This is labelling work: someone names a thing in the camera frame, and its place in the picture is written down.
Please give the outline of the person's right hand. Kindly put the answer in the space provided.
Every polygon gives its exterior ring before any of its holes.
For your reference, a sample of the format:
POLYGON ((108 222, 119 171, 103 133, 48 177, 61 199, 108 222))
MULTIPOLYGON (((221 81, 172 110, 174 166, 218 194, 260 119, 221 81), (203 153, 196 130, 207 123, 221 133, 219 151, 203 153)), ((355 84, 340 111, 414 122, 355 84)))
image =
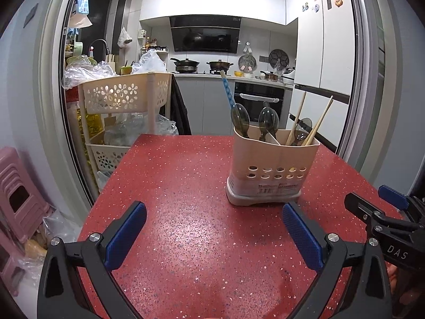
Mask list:
POLYGON ((392 318, 425 318, 424 273, 398 268, 387 268, 392 298, 392 318))

